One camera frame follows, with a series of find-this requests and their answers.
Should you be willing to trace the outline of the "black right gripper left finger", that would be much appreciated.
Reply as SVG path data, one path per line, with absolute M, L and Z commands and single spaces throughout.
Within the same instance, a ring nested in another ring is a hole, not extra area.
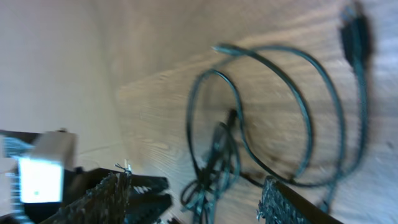
M 59 209 L 42 224 L 124 223 L 130 189 L 129 175 L 110 173 L 96 187 Z

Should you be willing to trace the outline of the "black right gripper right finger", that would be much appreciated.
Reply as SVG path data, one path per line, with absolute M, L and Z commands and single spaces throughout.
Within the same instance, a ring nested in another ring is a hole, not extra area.
M 257 220 L 264 220 L 265 224 L 341 224 L 270 175 L 262 187 Z

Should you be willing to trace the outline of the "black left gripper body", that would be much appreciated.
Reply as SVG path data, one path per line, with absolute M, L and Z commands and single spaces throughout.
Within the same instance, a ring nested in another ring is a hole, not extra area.
M 63 202 L 63 200 L 61 202 L 48 203 L 21 202 L 18 160 L 33 150 L 33 142 L 41 134 L 43 133 L 1 131 L 2 146 L 4 147 L 3 155 L 6 158 L 16 160 L 16 165 L 9 171 L 9 175 L 11 187 L 11 215 L 19 223 L 41 223 L 57 213 Z M 64 173 L 63 198 L 65 187 L 68 184 L 68 176 L 72 174 L 72 172 L 73 170 L 66 170 Z

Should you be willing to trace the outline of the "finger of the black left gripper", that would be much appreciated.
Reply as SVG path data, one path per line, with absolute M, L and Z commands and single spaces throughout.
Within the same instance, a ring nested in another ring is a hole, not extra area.
M 110 192 L 111 195 L 129 191 L 138 194 L 159 194 L 169 188 L 165 177 L 137 175 L 131 170 L 120 167 L 119 170 L 96 168 L 84 170 L 77 167 L 74 170 L 74 196 L 94 195 L 100 192 Z
M 137 194 L 130 196 L 125 223 L 151 224 L 172 206 L 170 194 Z

